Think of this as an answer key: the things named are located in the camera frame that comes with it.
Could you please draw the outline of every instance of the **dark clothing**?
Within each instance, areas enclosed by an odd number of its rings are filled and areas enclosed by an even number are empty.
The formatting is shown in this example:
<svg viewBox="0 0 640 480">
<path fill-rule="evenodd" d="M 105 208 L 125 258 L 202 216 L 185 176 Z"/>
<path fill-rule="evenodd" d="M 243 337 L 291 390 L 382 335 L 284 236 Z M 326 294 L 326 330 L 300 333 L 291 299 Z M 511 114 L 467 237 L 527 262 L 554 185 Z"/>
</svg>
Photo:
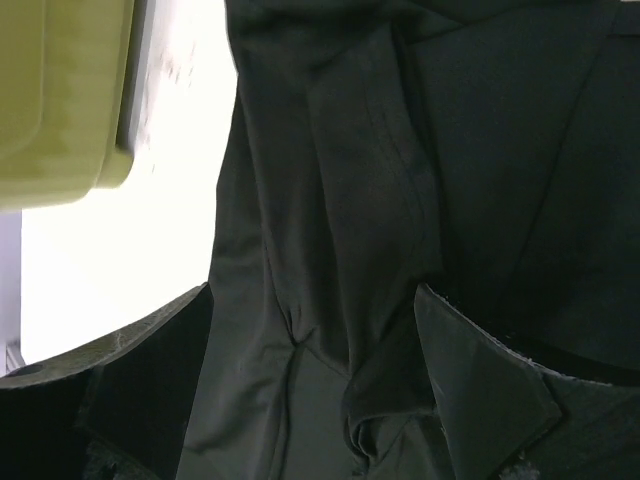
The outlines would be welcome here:
<svg viewBox="0 0 640 480">
<path fill-rule="evenodd" d="M 227 1 L 181 480 L 640 478 L 638 7 Z"/>
</svg>

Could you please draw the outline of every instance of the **garment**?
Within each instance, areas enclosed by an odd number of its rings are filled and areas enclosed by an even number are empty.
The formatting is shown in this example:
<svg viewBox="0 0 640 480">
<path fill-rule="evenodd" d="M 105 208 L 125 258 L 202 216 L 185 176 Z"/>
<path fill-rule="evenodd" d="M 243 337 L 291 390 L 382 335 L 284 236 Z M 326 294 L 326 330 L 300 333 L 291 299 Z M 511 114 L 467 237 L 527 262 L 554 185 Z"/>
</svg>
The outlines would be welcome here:
<svg viewBox="0 0 640 480">
<path fill-rule="evenodd" d="M 201 285 L 0 379 L 2 478 L 174 479 L 212 310 Z"/>
<path fill-rule="evenodd" d="M 227 11 L 178 478 L 640 478 L 637 5 Z"/>
</svg>

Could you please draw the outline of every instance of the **seam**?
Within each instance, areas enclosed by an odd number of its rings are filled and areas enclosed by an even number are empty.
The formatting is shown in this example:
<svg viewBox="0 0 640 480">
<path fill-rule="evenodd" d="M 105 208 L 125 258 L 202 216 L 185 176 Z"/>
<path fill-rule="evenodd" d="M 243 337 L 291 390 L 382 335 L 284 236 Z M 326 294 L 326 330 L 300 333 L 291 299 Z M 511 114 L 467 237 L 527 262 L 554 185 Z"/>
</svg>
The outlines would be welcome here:
<svg viewBox="0 0 640 480">
<path fill-rule="evenodd" d="M 306 24 L 310 24 L 313 25 L 314 24 L 314 20 L 318 21 L 318 22 L 326 22 L 326 21 L 332 21 L 333 23 L 335 23 L 337 20 L 344 18 L 345 16 L 349 15 L 349 14 L 354 14 L 354 13 L 360 13 L 362 15 L 367 14 L 370 17 L 370 20 L 366 21 L 359 29 L 357 29 L 354 32 L 354 36 L 353 39 L 342 45 L 341 48 L 337 48 L 336 51 L 329 55 L 326 59 L 324 59 L 322 62 L 320 62 L 318 65 L 314 66 L 311 71 L 317 70 L 322 68 L 323 66 L 333 62 L 335 59 L 337 59 L 338 57 L 344 55 L 346 52 L 348 52 L 350 49 L 352 49 L 355 45 L 358 45 L 360 42 L 363 41 L 364 38 L 366 38 L 366 36 L 368 34 L 370 34 L 372 31 L 375 31 L 376 26 L 378 24 L 378 22 L 380 21 L 380 17 L 379 15 L 377 15 L 377 13 L 379 12 L 380 8 L 383 6 L 385 0 L 378 0 L 377 3 L 374 3 L 373 5 L 370 6 L 370 8 L 364 8 L 364 9 L 342 9 L 340 11 L 339 14 L 334 14 L 334 15 L 326 15 L 326 16 L 322 16 L 322 15 L 300 15 L 300 14 L 296 14 L 296 13 L 292 13 L 292 12 L 287 12 L 287 11 L 283 11 L 283 10 L 278 10 L 277 8 L 274 7 L 270 7 L 270 6 L 266 6 L 266 5 L 260 5 L 258 3 L 256 3 L 255 0 L 250 0 L 248 2 L 247 8 L 251 9 L 257 9 L 259 11 L 261 11 L 262 13 L 271 16 L 269 20 L 269 23 L 273 22 L 274 17 L 277 18 L 278 20 L 282 21 L 283 23 L 281 24 L 281 26 L 284 27 L 288 27 L 288 26 L 296 26 L 296 22 L 305 22 Z M 238 17 L 250 17 L 250 15 L 247 15 L 246 13 L 244 14 L 238 14 Z M 251 25 L 251 29 L 253 30 L 255 28 L 255 23 L 253 25 Z"/>
<path fill-rule="evenodd" d="M 375 62 L 375 59 L 372 58 L 371 53 L 369 52 L 369 45 L 367 45 L 367 52 L 366 52 L 366 57 L 367 59 L 372 63 L 372 65 L 374 66 L 375 69 L 375 74 L 379 75 L 378 72 L 378 68 L 377 68 L 377 62 Z M 407 266 L 411 263 L 413 263 L 414 257 L 416 257 L 417 251 L 418 251 L 418 246 L 421 244 L 424 233 L 420 233 L 418 231 L 419 226 L 416 224 L 415 219 L 413 218 L 413 215 L 411 213 L 411 201 L 409 200 L 409 198 L 407 198 L 407 195 L 405 194 L 405 189 L 403 188 L 403 182 L 401 181 L 402 176 L 398 173 L 397 168 L 396 168 L 396 164 L 397 163 L 402 163 L 402 159 L 400 158 L 396 158 L 394 161 L 394 159 L 390 158 L 386 149 L 384 148 L 383 145 L 383 139 L 382 136 L 380 135 L 380 128 L 378 125 L 376 125 L 375 120 L 373 119 L 373 115 L 372 115 L 372 110 L 374 109 L 374 106 L 372 105 L 371 102 L 371 95 L 370 95 L 370 90 L 371 90 L 371 86 L 367 84 L 366 81 L 366 76 L 365 76 L 365 72 L 363 70 L 363 65 L 362 65 L 362 58 L 360 55 L 357 55 L 356 57 L 357 60 L 357 66 L 358 66 L 358 72 L 360 74 L 360 79 L 362 82 L 362 87 L 363 87 L 363 92 L 364 92 L 364 96 L 365 96 L 365 106 L 366 106 L 366 110 L 367 110 L 367 120 L 369 122 L 369 126 L 371 127 L 371 130 L 374 133 L 374 137 L 378 143 L 378 151 L 379 153 L 385 158 L 386 160 L 386 165 L 387 165 L 387 170 L 394 176 L 395 180 L 396 180 L 396 186 L 400 189 L 401 192 L 401 197 L 403 199 L 403 203 L 405 204 L 405 215 L 408 217 L 409 219 L 409 223 L 411 224 L 411 230 L 412 230 L 412 234 L 414 237 L 413 240 L 413 244 L 411 247 L 411 250 L 409 251 L 409 254 L 407 255 L 405 261 L 402 263 L 402 265 L 400 266 L 400 268 L 398 269 L 396 275 L 394 276 L 394 281 L 397 280 L 398 278 L 401 278 L 401 274 L 405 273 L 405 271 L 407 270 Z M 385 304 L 389 298 L 389 295 L 391 295 L 391 289 L 387 289 L 385 296 L 381 299 L 381 301 L 379 302 L 379 304 Z"/>
<path fill-rule="evenodd" d="M 451 222 L 450 222 L 450 207 L 446 197 L 445 179 L 442 171 L 442 165 L 440 161 L 440 150 L 438 148 L 438 140 L 436 135 L 436 129 L 432 122 L 429 121 L 429 105 L 424 93 L 421 90 L 421 85 L 424 83 L 419 68 L 417 67 L 417 59 L 415 57 L 415 51 L 411 50 L 411 45 L 402 43 L 402 55 L 407 63 L 405 68 L 405 77 L 407 84 L 406 88 L 410 94 L 416 98 L 416 115 L 421 118 L 417 119 L 416 124 L 410 123 L 415 130 L 415 135 L 418 142 L 422 145 L 425 152 L 425 161 L 427 166 L 431 168 L 431 174 L 433 177 L 433 187 L 435 189 L 434 195 L 436 198 L 436 207 L 438 214 L 438 228 L 440 229 L 440 257 L 442 262 L 442 268 L 444 275 L 452 282 L 453 289 L 458 292 L 457 278 L 460 272 L 460 261 L 457 252 L 460 250 L 458 242 L 454 238 Z M 417 186 L 417 195 L 419 201 L 423 201 L 422 195 Z M 425 225 L 429 224 L 426 213 L 423 209 Z"/>
<path fill-rule="evenodd" d="M 325 192 L 325 178 L 323 175 L 323 169 L 320 165 L 320 153 L 318 152 L 318 146 L 317 146 L 317 138 L 316 138 L 316 127 L 311 115 L 311 105 L 310 105 L 310 88 L 309 85 L 305 85 L 305 97 L 306 97 L 306 113 L 307 113 L 307 120 L 309 122 L 309 131 L 311 133 L 310 137 L 311 137 L 311 143 L 313 145 L 313 153 L 314 153 L 314 159 L 316 162 L 316 165 L 318 166 L 318 181 L 320 183 L 319 187 L 321 189 L 322 192 L 322 213 L 324 214 L 324 218 L 323 221 L 325 222 L 327 231 L 329 232 L 329 237 L 330 237 L 330 241 L 331 241 L 331 260 L 333 261 L 333 267 L 335 267 L 335 289 L 336 289 L 336 300 L 339 302 L 339 305 L 342 307 L 344 305 L 344 300 L 343 300 L 343 295 L 342 295 L 342 288 L 340 285 L 340 278 L 337 275 L 338 272 L 338 255 L 337 255 L 337 249 L 336 249 L 336 242 L 335 242 L 335 235 L 334 235 L 334 231 L 333 231 L 333 227 L 331 226 L 331 221 L 329 220 L 329 212 L 327 210 L 327 195 Z M 349 341 L 349 330 L 347 327 L 347 323 L 344 321 L 344 316 L 341 315 L 340 320 L 342 321 L 342 324 L 344 325 L 344 329 L 346 332 L 346 336 L 347 336 L 347 342 Z M 316 353 L 311 350 L 310 348 L 308 348 L 307 344 L 308 342 L 311 340 L 311 337 L 313 335 L 313 333 L 316 331 L 317 329 L 317 325 L 314 325 L 312 327 L 312 329 L 309 331 L 309 333 L 303 338 L 302 342 L 300 342 L 301 344 L 304 344 L 305 348 L 307 348 L 307 350 L 309 350 L 309 352 L 311 352 L 311 354 L 317 359 L 319 360 L 323 365 L 325 365 L 326 367 L 328 367 L 330 370 L 332 370 L 333 372 L 339 374 L 342 378 L 346 378 L 348 379 L 349 377 L 346 376 L 344 373 L 337 371 L 335 368 L 331 367 L 330 365 L 328 365 L 326 362 L 324 362 L 323 360 L 320 359 L 320 357 L 318 355 L 316 355 Z M 347 371 L 349 370 L 349 365 L 351 365 L 351 349 L 348 348 L 347 349 L 347 361 L 348 361 L 348 365 L 347 365 Z"/>
<path fill-rule="evenodd" d="M 393 440 L 391 440 L 391 442 L 389 443 L 389 448 L 387 449 L 387 451 L 384 453 L 384 455 L 382 455 L 382 457 L 380 457 L 380 459 L 374 464 L 371 465 L 370 469 L 367 471 L 367 475 L 369 475 L 369 473 L 371 472 L 371 469 L 375 468 L 376 466 L 380 465 L 381 463 L 383 463 L 385 461 L 385 459 L 390 455 L 391 450 L 393 450 L 393 447 L 395 446 L 396 442 L 398 441 L 398 439 L 400 438 L 400 436 L 404 433 L 405 428 L 407 427 L 407 425 L 409 424 L 409 422 L 411 422 L 413 419 L 415 418 L 415 415 L 409 415 L 406 420 L 404 422 L 402 422 L 401 425 L 398 426 L 398 431 L 395 433 L 395 435 L 393 436 Z"/>
<path fill-rule="evenodd" d="M 511 269 L 511 272 L 509 273 L 509 276 L 507 277 L 506 281 L 504 282 L 504 287 L 502 288 L 502 291 L 500 293 L 500 295 L 498 295 L 496 302 L 494 304 L 494 310 L 497 311 L 499 305 L 502 303 L 502 301 L 504 300 L 504 297 L 506 296 L 508 290 L 509 290 L 509 285 L 511 285 L 511 283 L 513 282 L 513 278 L 516 275 L 516 272 L 518 271 L 518 269 L 520 268 L 520 265 L 522 264 L 523 258 L 525 253 L 527 252 L 531 241 L 533 239 L 533 234 L 535 233 L 536 227 L 538 226 L 538 222 L 540 220 L 540 217 L 542 216 L 542 213 L 544 211 L 544 207 L 547 203 L 548 197 L 549 197 L 549 193 L 551 192 L 551 188 L 553 186 L 553 180 L 554 177 L 556 175 L 556 172 L 558 170 L 558 166 L 560 164 L 560 157 L 562 156 L 562 153 L 564 152 L 564 148 L 566 145 L 566 140 L 567 140 L 567 134 L 569 133 L 569 130 L 571 129 L 571 126 L 573 125 L 573 119 L 575 117 L 575 113 L 578 109 L 578 105 L 580 104 L 580 100 L 582 99 L 582 96 L 584 94 L 584 91 L 587 88 L 587 85 L 589 84 L 589 81 L 591 79 L 591 75 L 593 73 L 593 69 L 596 65 L 596 63 L 598 62 L 598 59 L 600 58 L 600 56 L 602 55 L 602 49 L 604 48 L 604 44 L 607 40 L 607 36 L 605 35 L 602 43 L 600 44 L 600 46 L 598 47 L 598 51 L 594 56 L 593 62 L 591 63 L 591 65 L 589 66 L 589 69 L 587 70 L 587 73 L 584 76 L 584 79 L 582 80 L 582 83 L 580 84 L 580 88 L 578 89 L 578 93 L 576 94 L 576 98 L 575 101 L 573 102 L 573 105 L 571 106 L 571 109 L 569 110 L 569 116 L 567 118 L 567 122 L 564 126 L 564 128 L 562 129 L 562 135 L 560 136 L 560 141 L 559 141 L 559 145 L 558 145 L 558 150 L 557 153 L 553 159 L 552 165 L 551 165 L 551 169 L 549 172 L 549 177 L 547 180 L 547 183 L 544 187 L 543 193 L 542 193 L 542 198 L 540 200 L 540 203 L 538 205 L 538 207 L 536 208 L 536 211 L 533 215 L 533 220 L 531 221 L 531 225 L 529 226 L 529 230 L 527 232 L 527 235 L 525 237 L 525 241 L 522 244 L 522 247 L 520 248 L 520 252 L 518 253 L 518 259 L 516 260 L 513 268 Z"/>
<path fill-rule="evenodd" d="M 300 350 L 295 349 L 291 355 L 289 356 L 289 360 L 287 362 L 287 368 L 285 369 L 285 373 L 282 377 L 283 385 L 280 387 L 280 395 L 281 399 L 278 402 L 281 417 L 278 422 L 278 431 L 276 433 L 276 442 L 271 451 L 271 458 L 269 460 L 269 469 L 267 470 L 266 480 L 278 480 L 278 478 L 282 475 L 282 470 L 286 463 L 287 458 L 287 450 L 289 447 L 289 436 L 287 435 L 287 431 L 289 429 L 289 379 L 291 376 L 291 369 L 293 366 L 293 360 L 297 355 L 300 355 Z M 276 462 L 276 454 L 280 453 L 280 462 Z"/>
<path fill-rule="evenodd" d="M 250 132 L 249 132 L 249 124 L 246 121 L 246 115 L 244 112 L 244 105 L 242 102 L 242 95 L 240 94 L 241 92 L 241 88 L 242 87 L 242 78 L 238 78 L 238 86 L 237 86 L 237 91 L 238 91 L 238 97 L 240 100 L 240 103 L 242 105 L 242 113 L 243 113 L 243 123 L 244 123 L 244 130 L 245 130 L 245 135 L 247 136 L 247 147 L 248 147 L 248 153 L 251 156 L 251 168 L 253 168 L 253 178 L 254 178 L 254 182 L 255 182 L 255 187 L 256 187 L 256 195 L 258 197 L 258 204 L 259 204 L 259 211 L 260 211 L 260 236 L 261 236 L 261 240 L 262 240 L 262 251 L 264 254 L 264 264 L 263 264 L 263 269 L 266 268 L 267 269 L 267 273 L 268 273 L 268 279 L 271 283 L 271 288 L 273 290 L 273 296 L 276 300 L 276 305 L 278 307 L 278 312 L 280 313 L 280 317 L 281 320 L 284 322 L 285 327 L 287 329 L 287 332 L 289 333 L 289 341 L 294 344 L 295 342 L 293 341 L 293 331 L 292 331 L 292 325 L 291 322 L 287 321 L 287 319 L 290 319 L 291 316 L 287 316 L 285 314 L 285 309 L 283 307 L 283 302 L 281 299 L 281 296 L 278 292 L 278 288 L 276 286 L 276 282 L 275 282 L 275 277 L 273 275 L 273 268 L 272 268 L 272 263 L 271 263 L 271 254 L 270 254 L 270 250 L 269 250 L 269 246 L 268 246 L 268 242 L 267 239 L 265 238 L 264 235 L 264 212 L 262 209 L 262 196 L 261 196 L 261 192 L 260 192 L 260 186 L 258 183 L 258 170 L 256 169 L 256 162 L 255 162 L 255 155 L 254 155 L 254 146 L 251 144 L 251 136 L 250 136 Z"/>
<path fill-rule="evenodd" d="M 349 375 L 346 375 L 344 372 L 339 371 L 338 369 L 334 368 L 333 366 L 329 365 L 326 361 L 324 361 L 322 358 L 320 358 L 318 356 L 318 354 L 312 350 L 311 348 L 309 348 L 309 346 L 306 343 L 301 343 L 300 346 L 302 348 L 304 348 L 307 352 L 309 352 L 311 354 L 311 356 L 313 358 L 315 358 L 318 362 L 320 362 L 322 365 L 324 365 L 325 367 L 327 367 L 329 370 L 331 370 L 333 373 L 335 373 L 336 375 L 338 375 L 340 378 L 342 378 L 343 380 L 349 381 L 350 377 Z"/>
<path fill-rule="evenodd" d="M 423 2 L 419 2 L 417 0 L 409 0 L 409 3 L 411 3 L 411 5 L 416 5 L 418 7 L 422 7 L 428 12 L 433 12 L 436 15 L 440 15 L 441 17 L 447 18 L 447 19 L 452 20 L 454 22 L 457 22 L 457 23 L 460 23 L 460 24 L 469 23 L 467 20 L 463 20 L 461 18 L 456 18 L 455 15 L 452 16 L 451 12 L 445 12 L 442 8 L 437 8 L 437 7 L 434 8 L 433 5 L 429 5 L 429 7 L 427 8 L 427 7 L 425 7 Z"/>
<path fill-rule="evenodd" d="M 417 189 L 417 185 L 413 181 L 413 178 L 412 178 L 411 174 L 407 170 L 407 167 L 405 165 L 405 161 L 403 160 L 403 158 L 406 157 L 406 155 L 404 154 L 404 152 L 398 146 L 396 138 L 393 135 L 391 127 L 389 126 L 388 111 L 387 110 L 388 110 L 388 107 L 386 105 L 386 102 L 384 102 L 384 101 L 380 102 L 380 116 L 382 118 L 382 122 L 381 123 L 383 125 L 384 134 L 388 138 L 389 146 L 391 147 L 391 149 L 395 153 L 395 157 L 397 158 L 397 160 L 399 160 L 399 162 L 398 162 L 399 163 L 399 170 L 401 172 L 405 173 L 405 175 L 403 175 L 404 180 L 411 187 L 411 188 L 409 188 L 409 190 L 411 191 L 412 199 L 409 200 L 407 198 L 406 203 L 414 205 L 418 209 L 418 211 L 420 212 L 421 217 L 425 218 L 424 206 L 422 205 L 422 202 L 420 201 L 420 194 L 417 191 L 418 190 Z M 404 109 L 403 109 L 403 113 L 405 114 L 405 117 L 407 117 L 408 127 L 412 128 L 413 126 L 411 125 L 411 121 L 409 121 L 409 119 L 408 119 L 408 117 L 409 117 L 408 113 L 404 112 Z M 424 150 L 424 148 L 419 144 L 416 145 L 415 147 L 416 147 L 416 150 L 422 150 L 422 151 Z M 420 228 L 418 232 L 414 232 L 414 233 L 418 234 L 417 236 L 418 236 L 419 240 L 417 240 L 417 241 L 424 240 L 424 237 L 425 237 L 424 228 Z"/>
</svg>

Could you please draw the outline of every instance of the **yellow-green container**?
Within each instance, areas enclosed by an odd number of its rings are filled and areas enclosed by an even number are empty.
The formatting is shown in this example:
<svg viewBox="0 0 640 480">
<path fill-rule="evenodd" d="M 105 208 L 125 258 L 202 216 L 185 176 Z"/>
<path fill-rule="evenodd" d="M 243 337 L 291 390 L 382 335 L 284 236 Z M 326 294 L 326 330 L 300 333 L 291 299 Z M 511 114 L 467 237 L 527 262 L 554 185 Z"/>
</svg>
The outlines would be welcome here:
<svg viewBox="0 0 640 480">
<path fill-rule="evenodd" d="M 115 187 L 134 0 L 0 0 L 0 210 Z"/>
</svg>

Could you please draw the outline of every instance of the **white wall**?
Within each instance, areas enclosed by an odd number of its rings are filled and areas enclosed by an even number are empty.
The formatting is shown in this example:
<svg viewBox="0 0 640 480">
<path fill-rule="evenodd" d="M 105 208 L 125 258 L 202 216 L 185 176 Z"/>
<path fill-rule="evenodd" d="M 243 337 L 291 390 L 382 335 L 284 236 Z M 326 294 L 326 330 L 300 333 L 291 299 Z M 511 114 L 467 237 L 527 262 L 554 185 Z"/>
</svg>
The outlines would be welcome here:
<svg viewBox="0 0 640 480">
<path fill-rule="evenodd" d="M 130 178 L 72 205 L 24 212 L 27 363 L 121 328 L 206 280 L 236 82 L 224 5 L 155 3 L 147 121 Z"/>
</svg>

